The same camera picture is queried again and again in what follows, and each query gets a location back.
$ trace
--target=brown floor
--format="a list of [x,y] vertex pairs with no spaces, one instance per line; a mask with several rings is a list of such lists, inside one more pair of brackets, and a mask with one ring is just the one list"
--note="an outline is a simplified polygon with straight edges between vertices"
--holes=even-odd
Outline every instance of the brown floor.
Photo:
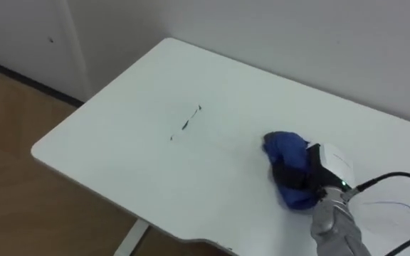
[[[0,74],[0,255],[113,255],[134,223],[31,157],[34,142],[74,110]],[[150,229],[135,255],[226,254]]]

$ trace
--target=gray robot arm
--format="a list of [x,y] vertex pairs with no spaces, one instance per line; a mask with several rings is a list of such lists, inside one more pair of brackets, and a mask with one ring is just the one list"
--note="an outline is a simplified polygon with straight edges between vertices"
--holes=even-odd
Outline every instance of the gray robot arm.
[[342,199],[339,188],[326,187],[327,195],[313,209],[311,235],[318,256],[371,256],[362,233]]

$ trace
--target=white wall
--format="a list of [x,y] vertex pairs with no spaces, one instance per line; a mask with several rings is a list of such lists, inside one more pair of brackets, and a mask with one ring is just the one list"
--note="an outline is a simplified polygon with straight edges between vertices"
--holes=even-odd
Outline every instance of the white wall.
[[0,65],[86,100],[85,73],[63,29],[59,2],[0,0]]
[[410,120],[410,1],[69,4],[95,91],[173,36]]

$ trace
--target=table top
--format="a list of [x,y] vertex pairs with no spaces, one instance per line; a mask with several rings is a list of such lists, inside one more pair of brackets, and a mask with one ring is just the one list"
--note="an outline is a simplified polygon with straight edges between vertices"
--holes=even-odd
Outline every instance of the table top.
[[[287,210],[270,179],[261,144],[272,131],[338,146],[357,181],[410,171],[410,122],[171,38],[31,152],[180,240],[236,255],[315,255],[310,215]],[[386,191],[399,184],[374,191],[410,200]],[[395,246],[363,232],[374,255]]]

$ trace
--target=blue cloth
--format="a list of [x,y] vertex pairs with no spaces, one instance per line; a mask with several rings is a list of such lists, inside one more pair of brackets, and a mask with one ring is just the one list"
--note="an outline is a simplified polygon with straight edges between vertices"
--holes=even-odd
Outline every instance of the blue cloth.
[[[293,132],[273,132],[267,137],[263,148],[272,164],[282,158],[286,166],[310,173],[308,166],[308,142]],[[287,207],[293,210],[306,210],[317,203],[315,195],[310,191],[286,188],[276,184]]]

